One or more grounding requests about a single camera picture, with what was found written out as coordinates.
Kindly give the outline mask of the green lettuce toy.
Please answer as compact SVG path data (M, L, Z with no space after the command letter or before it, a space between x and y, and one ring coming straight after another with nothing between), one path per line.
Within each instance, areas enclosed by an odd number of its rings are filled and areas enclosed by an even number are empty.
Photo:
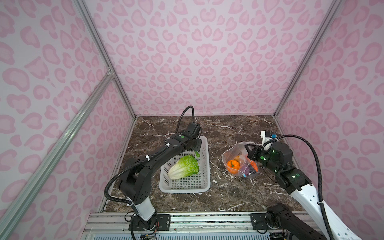
M180 158L168 171L168 177L171 180L179 180L192 175L197 175L200 171L197 158L200 153L195 151L195 156L187 155Z

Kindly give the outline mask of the orange carrot toy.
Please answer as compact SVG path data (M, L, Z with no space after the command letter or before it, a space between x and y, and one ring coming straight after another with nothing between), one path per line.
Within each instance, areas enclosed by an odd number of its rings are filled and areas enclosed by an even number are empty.
M257 166L257 164L256 164L254 161L251 161L251 162L250 162L250 165L253 167L253 169L254 169L256 172L259 171L258 166Z

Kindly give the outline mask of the purple onion toy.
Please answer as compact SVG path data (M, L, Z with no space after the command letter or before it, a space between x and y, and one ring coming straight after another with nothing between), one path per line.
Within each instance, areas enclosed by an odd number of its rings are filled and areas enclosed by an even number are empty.
M244 173L243 173L243 177L246 178L251 174L252 174L252 171L249 168L246 168Z

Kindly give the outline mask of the white perforated plastic basket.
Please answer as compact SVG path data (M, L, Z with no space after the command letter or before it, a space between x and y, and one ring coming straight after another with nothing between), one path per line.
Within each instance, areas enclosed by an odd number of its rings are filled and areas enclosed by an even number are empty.
M201 136L199 151L183 152L161 167L159 189L164 193L191 194L210 189L208 140Z

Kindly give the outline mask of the clear zip top bag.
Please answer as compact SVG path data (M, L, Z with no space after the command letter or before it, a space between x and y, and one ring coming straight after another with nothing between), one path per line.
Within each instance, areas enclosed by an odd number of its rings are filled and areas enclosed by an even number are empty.
M236 156L240 156L240 160L238 161L240 163L240 170L238 174L233 175L235 177L243 177L243 173L246 168L249 168L252 171L252 174L249 175L247 178L253 178L259 174L259 171L256 172L253 169L253 167L250 165L251 160L248 158L248 151L246 146L248 146L249 149L252 150L255 146L255 143L254 142L240 142L240 143L236 142L233 147L229 148L221 155L221 160L226 170L227 170L227 162L230 160L234 160Z

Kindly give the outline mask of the orange tomato toy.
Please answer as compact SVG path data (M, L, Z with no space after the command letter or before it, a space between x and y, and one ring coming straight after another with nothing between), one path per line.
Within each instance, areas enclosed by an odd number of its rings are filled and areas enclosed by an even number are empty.
M240 170L240 163L237 160L230 160L227 162L227 170L230 174L236 175Z

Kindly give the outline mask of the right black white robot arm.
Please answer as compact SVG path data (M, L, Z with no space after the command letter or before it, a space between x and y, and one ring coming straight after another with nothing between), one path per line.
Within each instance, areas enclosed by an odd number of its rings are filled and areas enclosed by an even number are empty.
M268 227L288 230L300 240L359 239L324 201L321 188L315 187L306 174L293 165L293 151L287 144L269 141L262 146L247 144L245 148L248 159L272 171L279 186L307 211L320 230L315 231L283 204L268 208Z

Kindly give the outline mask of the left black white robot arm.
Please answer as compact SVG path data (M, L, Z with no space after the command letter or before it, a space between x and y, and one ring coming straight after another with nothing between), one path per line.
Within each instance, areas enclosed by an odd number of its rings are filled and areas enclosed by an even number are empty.
M131 169L119 177L119 190L143 221L150 221L156 214L150 200L154 173L173 157L199 149L202 142L199 139L201 129L198 123L190 123L185 130L164 140L159 149L138 159L130 159Z

